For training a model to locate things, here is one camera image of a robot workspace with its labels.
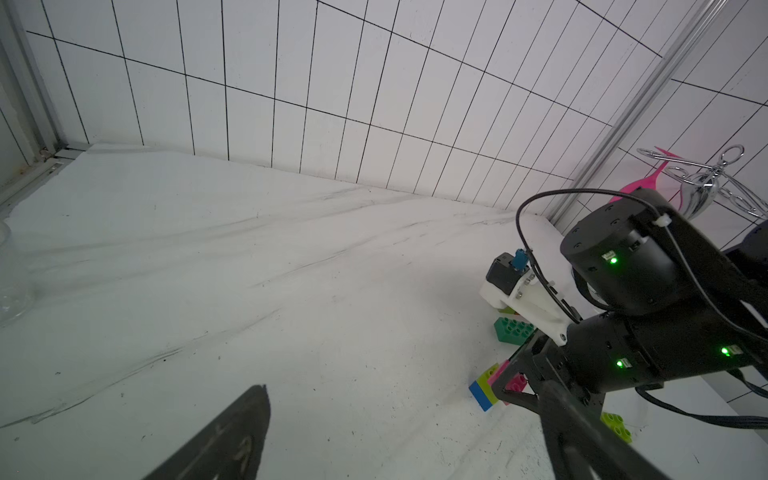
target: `wire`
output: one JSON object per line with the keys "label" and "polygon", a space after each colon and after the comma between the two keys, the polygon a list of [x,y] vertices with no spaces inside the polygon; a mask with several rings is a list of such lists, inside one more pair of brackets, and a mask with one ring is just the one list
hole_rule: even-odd
{"label": "wire", "polygon": [[[533,255],[533,251],[528,246],[528,242],[525,241],[525,237],[523,236],[523,232],[522,232],[522,229],[520,227],[520,213],[524,210],[524,208],[526,206],[528,206],[529,203],[533,202],[534,200],[537,200],[537,199],[543,198],[543,197],[552,197],[554,195],[560,195],[560,194],[600,194],[600,195],[611,195],[613,197],[628,198],[628,199],[634,200],[634,201],[638,202],[639,204],[643,205],[644,207],[646,207],[648,210],[651,211],[651,213],[654,214],[654,216],[656,218],[661,217],[661,213],[659,212],[659,210],[651,202],[648,202],[647,200],[644,200],[642,198],[636,197],[634,195],[626,194],[624,192],[620,192],[620,191],[616,191],[616,190],[603,190],[601,188],[563,188],[563,189],[560,189],[560,190],[550,190],[550,191],[546,191],[546,192],[540,192],[540,193],[534,195],[533,197],[528,198],[526,201],[524,201],[520,205],[520,207],[518,207],[518,211],[515,214],[515,225],[518,228],[518,235],[520,236],[520,240],[523,243],[523,247],[525,248],[525,252],[528,255],[528,259],[531,261],[531,269],[533,270],[534,269],[534,265],[536,266],[536,270],[534,270],[534,273],[536,273],[537,276],[539,276],[537,271],[540,273],[541,272],[541,268],[539,268],[538,262],[536,261],[534,255]],[[662,226],[661,228],[663,228],[664,231],[667,233],[667,236],[669,237],[670,242],[672,243],[672,246],[674,247],[675,251],[677,252],[677,256],[678,256],[678,258],[680,260],[680,263],[682,264],[683,269],[685,270],[686,274],[690,278],[691,282],[694,283],[694,286],[698,289],[699,294],[704,299],[704,301],[707,303],[707,305],[712,310],[714,310],[714,312],[725,323],[730,325],[731,328],[733,328],[733,329],[743,333],[744,335],[751,336],[754,339],[757,339],[757,340],[759,340],[762,343],[768,343],[768,339],[762,337],[761,335],[758,335],[755,332],[752,332],[749,329],[746,329],[746,328],[742,327],[741,325],[737,325],[731,319],[729,319],[723,312],[721,312],[719,308],[717,308],[717,305],[715,305],[714,302],[712,301],[712,299],[710,298],[710,296],[707,295],[707,291],[701,286],[701,283],[699,283],[699,280],[696,278],[696,274],[690,268],[690,265],[688,264],[688,260],[686,260],[685,255],[683,254],[683,251],[680,248],[680,245],[677,244],[677,241],[675,240],[674,235],[672,234],[672,232],[669,230],[669,227],[667,227],[665,225],[665,226]],[[566,309],[562,305],[562,303],[560,303],[560,301],[557,299],[557,297],[554,295],[554,293],[552,293],[550,291],[551,287],[549,286],[547,280],[544,278],[543,274],[540,275],[539,278],[540,278],[541,282],[544,284],[545,290],[547,290],[547,293],[549,293],[549,295],[557,303],[557,305],[566,313],[566,315],[568,315],[568,318],[570,318],[571,320],[574,320],[576,322],[574,317],[571,315],[571,312],[568,309]]]}
{"label": "wire", "polygon": [[759,386],[755,385],[752,382],[747,382],[741,370],[739,369],[728,370],[728,373],[735,379],[740,380],[744,385],[746,385],[748,389],[752,390],[757,395],[763,397],[764,399],[768,399],[768,392],[766,392],[764,389],[760,388]]}
{"label": "wire", "polygon": [[669,410],[670,412],[679,413],[680,415],[691,417],[692,419],[700,420],[701,422],[710,423],[712,425],[718,425],[721,427],[729,427],[732,429],[768,429],[768,418],[766,417],[758,417],[752,415],[697,415],[696,413],[685,412],[676,406],[662,402],[643,389],[635,388],[635,392],[637,392],[639,396],[643,397],[648,402],[653,403],[657,407]]}

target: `metal frame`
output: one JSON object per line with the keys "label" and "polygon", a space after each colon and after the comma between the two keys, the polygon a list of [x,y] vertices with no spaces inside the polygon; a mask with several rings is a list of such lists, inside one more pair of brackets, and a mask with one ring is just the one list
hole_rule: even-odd
{"label": "metal frame", "polygon": [[[28,107],[27,116],[31,115],[28,123],[35,138],[28,138],[23,130],[18,133],[13,130],[14,135],[23,135],[30,145],[37,146],[35,156],[37,160],[41,160],[42,157],[39,154],[41,149],[47,148],[53,155],[61,146],[61,136],[58,134],[61,129],[57,128],[48,92],[45,90],[35,63],[31,61],[33,58],[31,49],[19,25],[21,20],[14,5],[9,0],[0,0],[0,44],[8,56],[8,63],[12,70],[10,73],[14,76],[7,80],[15,82],[15,87],[22,93],[23,98],[18,100]],[[6,94],[13,94],[8,92],[7,88],[5,90]]]}
{"label": "metal frame", "polygon": [[[662,58],[650,77],[632,98],[632,101],[624,109],[616,124],[603,138],[592,154],[589,162],[573,181],[571,188],[586,187],[594,175],[605,165],[608,157],[616,150],[619,143],[637,123],[640,116],[648,109],[651,102],[659,95],[661,89],[672,78],[672,75],[687,57],[690,50],[701,39],[704,32],[712,25],[717,15],[723,9],[728,0],[707,0],[688,22],[685,29],[675,39],[669,51]],[[556,227],[565,213],[576,201],[577,194],[562,196],[552,213],[547,219]]]}

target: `pink object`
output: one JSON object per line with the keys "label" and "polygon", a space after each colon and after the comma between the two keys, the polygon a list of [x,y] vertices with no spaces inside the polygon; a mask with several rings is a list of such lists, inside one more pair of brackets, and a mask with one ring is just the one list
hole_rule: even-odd
{"label": "pink object", "polygon": [[[504,363],[502,363],[502,365],[498,367],[498,370],[496,370],[493,373],[493,375],[491,375],[488,378],[488,384],[490,386],[493,386],[493,382],[495,382],[498,376],[500,376],[502,372],[504,372],[504,370],[507,368],[507,365],[509,365],[509,360],[505,360]],[[528,384],[528,380],[525,379],[522,373],[518,373],[517,375],[512,377],[512,380],[510,380],[507,383],[507,386],[505,387],[505,389],[511,390],[513,392],[522,392],[527,384]]]}
{"label": "pink object", "polygon": [[654,148],[656,148],[656,150],[660,151],[662,154],[667,155],[668,157],[682,158],[682,157],[678,157],[677,155],[673,154],[670,151],[664,150],[663,148],[659,148],[659,147],[654,147]]}
{"label": "pink object", "polygon": [[[664,167],[667,166],[668,163],[669,163],[668,161],[665,161],[659,166],[659,168],[656,169],[655,172],[653,172],[648,177],[641,178],[640,180],[636,180],[619,191],[623,194],[631,194],[638,188],[652,188],[656,190],[656,179],[659,177],[659,175],[661,175],[661,171],[664,169]],[[616,200],[621,200],[621,197],[611,198],[611,202],[615,202]]]}

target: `green lego brick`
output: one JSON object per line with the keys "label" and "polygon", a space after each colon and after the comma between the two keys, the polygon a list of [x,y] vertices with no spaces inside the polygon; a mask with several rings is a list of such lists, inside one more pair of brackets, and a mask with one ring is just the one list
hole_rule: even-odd
{"label": "green lego brick", "polygon": [[494,363],[491,368],[485,370],[477,379],[477,383],[480,386],[480,389],[485,394],[485,396],[488,397],[491,405],[494,405],[496,402],[498,402],[498,399],[496,398],[496,395],[493,394],[493,390],[491,390],[491,386],[488,384],[488,379],[491,378],[491,375],[496,372],[496,369],[498,369],[498,363]]}
{"label": "green lego brick", "polygon": [[496,337],[499,342],[511,343],[512,345],[522,345],[535,330],[533,325],[522,321],[520,316],[517,318],[500,316],[493,327],[496,329]]}
{"label": "green lego brick", "polygon": [[632,443],[632,434],[629,433],[629,430],[627,430],[626,427],[624,427],[624,419],[621,418],[621,415],[603,412],[600,415],[600,420],[602,420],[609,429],[613,430],[616,435],[619,435],[620,439],[624,440],[626,443]]}

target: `black object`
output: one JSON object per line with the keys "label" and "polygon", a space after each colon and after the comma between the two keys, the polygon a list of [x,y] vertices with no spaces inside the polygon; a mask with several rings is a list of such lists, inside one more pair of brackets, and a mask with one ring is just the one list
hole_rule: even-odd
{"label": "black object", "polygon": [[252,386],[144,480],[253,480],[269,426],[266,386]]}
{"label": "black object", "polygon": [[[539,413],[542,425],[549,423],[550,428],[551,416],[571,409],[573,424],[560,425],[558,441],[548,439],[556,476],[592,478],[589,466],[601,473],[600,462],[610,464],[592,450],[610,450],[621,441],[613,433],[610,441],[595,433],[610,432],[598,425],[598,417],[603,395],[613,390],[635,387],[661,408],[715,425],[768,428],[765,418],[689,414],[647,393],[668,380],[741,366],[768,372],[768,338],[756,318],[768,316],[768,229],[757,227],[740,246],[723,254],[655,190],[638,189],[632,195],[598,189],[541,192],[520,206],[516,221],[531,269],[543,284],[547,282],[525,242],[519,211],[533,200],[564,193],[622,197],[581,220],[561,244],[579,291],[610,311],[571,324],[564,347],[536,332],[492,386],[500,400]],[[592,297],[588,283],[606,304]],[[558,305],[569,313],[569,306]],[[526,376],[534,395],[503,388],[517,373]],[[551,409],[545,408],[545,391]],[[590,451],[580,449],[580,442]],[[631,449],[624,453],[638,468],[647,465]],[[638,477],[621,468],[602,475],[665,478],[657,471],[640,472],[647,475]]]}
{"label": "black object", "polygon": [[512,265],[514,261],[515,256],[504,252],[493,260],[491,268],[489,268],[488,273],[485,274],[485,279],[504,292],[505,295],[512,293],[515,284],[526,272],[528,272],[528,267],[525,267],[522,270],[515,268],[515,266]]}
{"label": "black object", "polygon": [[541,428],[556,478],[593,480],[592,468],[600,478],[669,479],[559,383],[543,382],[539,397]]}

